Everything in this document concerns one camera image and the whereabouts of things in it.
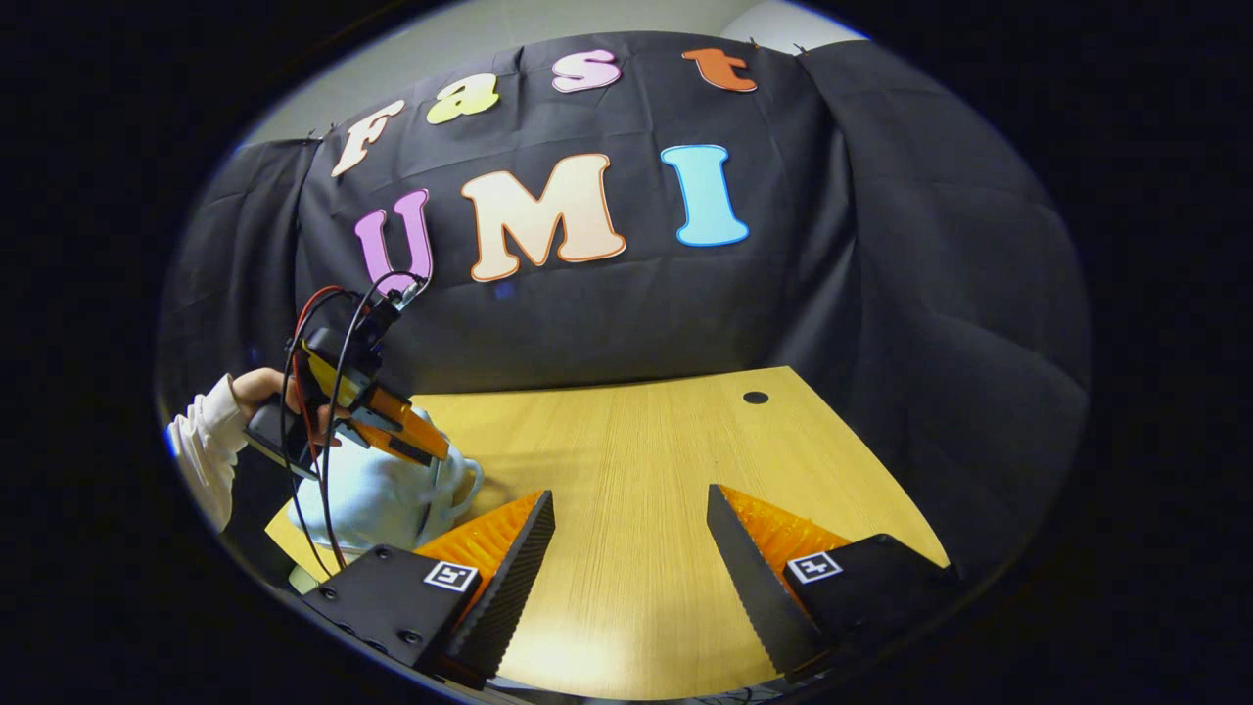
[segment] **wooden table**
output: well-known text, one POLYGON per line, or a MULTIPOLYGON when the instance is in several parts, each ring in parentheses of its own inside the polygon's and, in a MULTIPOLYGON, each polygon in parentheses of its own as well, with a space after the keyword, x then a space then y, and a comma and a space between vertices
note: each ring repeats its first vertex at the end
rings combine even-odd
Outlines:
MULTIPOLYGON (((888 532, 949 565, 891 475, 788 368, 413 402, 486 471, 462 521, 553 491, 556 533, 500 665, 514 681, 649 700, 777 676, 705 527, 709 483, 851 541, 888 532)), ((323 575, 286 511, 271 536, 323 575)))

